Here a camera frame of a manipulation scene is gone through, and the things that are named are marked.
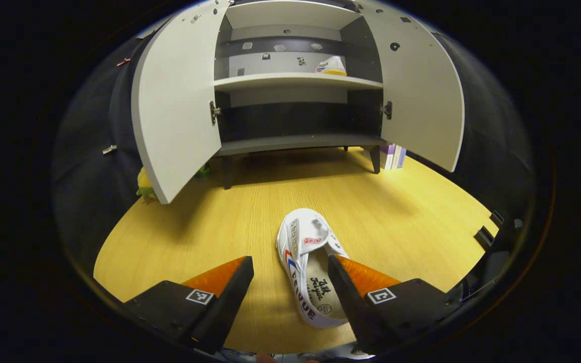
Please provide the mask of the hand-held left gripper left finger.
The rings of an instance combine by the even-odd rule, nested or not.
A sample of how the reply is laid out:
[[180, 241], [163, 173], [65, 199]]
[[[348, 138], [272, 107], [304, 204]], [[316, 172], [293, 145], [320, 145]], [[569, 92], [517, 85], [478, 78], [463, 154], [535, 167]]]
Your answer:
[[244, 256], [177, 283], [162, 280], [124, 303], [127, 312], [165, 340], [217, 353], [254, 277]]

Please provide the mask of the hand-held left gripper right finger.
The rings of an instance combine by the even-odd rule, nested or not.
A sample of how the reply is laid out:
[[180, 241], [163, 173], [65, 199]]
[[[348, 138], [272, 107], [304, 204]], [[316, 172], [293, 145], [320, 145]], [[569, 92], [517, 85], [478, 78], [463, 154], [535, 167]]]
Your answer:
[[420, 278], [401, 282], [341, 255], [329, 256], [329, 278], [364, 353], [379, 355], [412, 344], [462, 305]]

